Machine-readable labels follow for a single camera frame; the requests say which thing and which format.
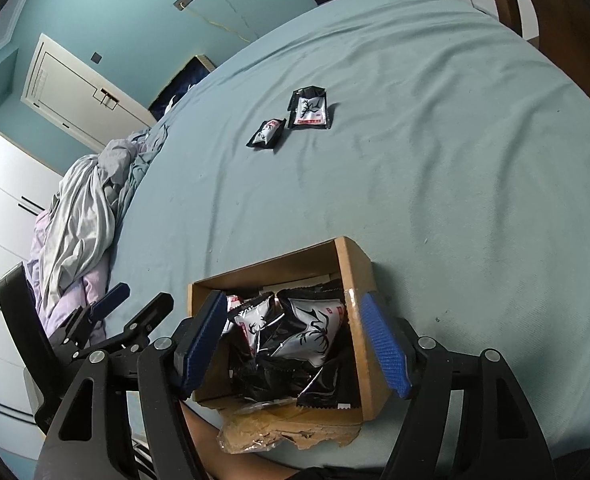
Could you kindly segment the white antler snack packet upper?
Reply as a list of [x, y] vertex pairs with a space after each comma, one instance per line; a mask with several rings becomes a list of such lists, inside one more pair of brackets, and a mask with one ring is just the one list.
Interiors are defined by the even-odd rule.
[[294, 90], [287, 110], [289, 129], [329, 129], [332, 126], [325, 88], [308, 86]]

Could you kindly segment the white door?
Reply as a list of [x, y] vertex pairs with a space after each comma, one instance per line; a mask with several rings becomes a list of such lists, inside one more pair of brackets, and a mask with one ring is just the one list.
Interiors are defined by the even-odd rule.
[[42, 34], [20, 100], [94, 152], [156, 124], [139, 102]]

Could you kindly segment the black office chair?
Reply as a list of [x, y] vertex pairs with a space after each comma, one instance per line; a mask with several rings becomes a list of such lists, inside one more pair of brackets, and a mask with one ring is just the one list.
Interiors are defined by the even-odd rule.
[[22, 362], [41, 393], [34, 420], [47, 434], [69, 382], [39, 320], [22, 263], [0, 278], [0, 307]]

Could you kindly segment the white antler snack packet left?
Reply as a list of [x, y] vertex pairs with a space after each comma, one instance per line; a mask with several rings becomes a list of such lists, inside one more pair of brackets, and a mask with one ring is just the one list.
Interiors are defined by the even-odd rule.
[[254, 150], [273, 150], [281, 140], [286, 120], [271, 118], [265, 120], [246, 143]]

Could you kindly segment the cardboard box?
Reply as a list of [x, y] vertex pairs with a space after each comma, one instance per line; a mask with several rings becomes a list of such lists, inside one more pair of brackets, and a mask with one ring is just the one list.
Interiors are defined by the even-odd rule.
[[194, 400], [223, 415], [262, 402], [278, 419], [353, 425], [390, 396], [361, 322], [371, 259], [335, 237], [188, 286], [188, 314], [210, 292], [240, 297]]

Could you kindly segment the black bag by wall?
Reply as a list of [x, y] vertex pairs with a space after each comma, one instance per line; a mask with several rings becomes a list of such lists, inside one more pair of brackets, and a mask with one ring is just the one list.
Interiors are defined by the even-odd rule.
[[192, 88], [216, 69], [206, 55], [195, 55], [171, 78], [161, 89], [158, 96], [150, 103], [148, 111], [159, 120], [167, 110], [178, 102], [189, 88]]

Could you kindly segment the torn brown paper flap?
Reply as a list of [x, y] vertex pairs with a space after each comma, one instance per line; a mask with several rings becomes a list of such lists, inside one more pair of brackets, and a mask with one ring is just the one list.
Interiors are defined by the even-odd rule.
[[222, 411], [218, 435], [225, 453], [267, 452], [283, 442], [304, 451], [321, 442], [351, 443], [361, 430], [360, 408], [304, 408], [294, 402]]

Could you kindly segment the white antler snack packet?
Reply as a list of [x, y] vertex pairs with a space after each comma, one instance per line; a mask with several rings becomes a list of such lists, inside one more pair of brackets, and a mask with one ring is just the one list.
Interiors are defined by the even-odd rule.
[[246, 143], [254, 150], [273, 150], [281, 140], [286, 120], [271, 118], [265, 120]]
[[294, 90], [287, 110], [289, 129], [329, 129], [332, 126], [325, 88], [308, 86]]

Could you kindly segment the crumpled grey blanket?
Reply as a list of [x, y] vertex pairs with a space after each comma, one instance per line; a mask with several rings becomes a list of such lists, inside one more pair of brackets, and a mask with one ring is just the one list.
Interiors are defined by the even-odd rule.
[[144, 129], [80, 157], [37, 216], [24, 270], [46, 336], [106, 295], [112, 243], [167, 136], [165, 126]]

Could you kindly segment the light blue bed sheet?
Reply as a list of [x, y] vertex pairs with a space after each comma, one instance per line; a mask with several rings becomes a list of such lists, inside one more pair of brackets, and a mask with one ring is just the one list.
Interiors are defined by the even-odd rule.
[[[289, 129], [326, 89], [329, 129]], [[246, 143], [285, 119], [273, 150]], [[110, 279], [120, 332], [160, 292], [338, 236], [447, 348], [499, 350], [554, 455], [590, 448], [590, 99], [456, 0], [335, 0], [218, 67], [161, 121]]]

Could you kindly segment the black snacks in box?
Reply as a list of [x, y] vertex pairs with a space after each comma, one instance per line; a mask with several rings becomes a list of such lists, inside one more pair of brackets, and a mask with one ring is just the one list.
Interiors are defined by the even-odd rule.
[[[294, 287], [337, 289], [344, 300], [342, 281]], [[321, 367], [307, 362], [272, 358], [284, 324], [278, 293], [265, 290], [229, 307], [223, 339], [229, 345], [229, 376], [234, 396], [252, 404], [293, 401], [304, 408], [338, 410], [360, 408], [361, 399], [352, 336], [346, 316]]]

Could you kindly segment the white wardrobe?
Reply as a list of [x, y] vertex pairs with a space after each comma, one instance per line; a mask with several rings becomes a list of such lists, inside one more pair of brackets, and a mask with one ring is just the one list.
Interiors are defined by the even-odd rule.
[[[0, 278], [29, 258], [34, 219], [48, 208], [59, 180], [0, 133]], [[43, 434], [32, 418], [24, 369], [0, 307], [0, 449], [35, 460]]]

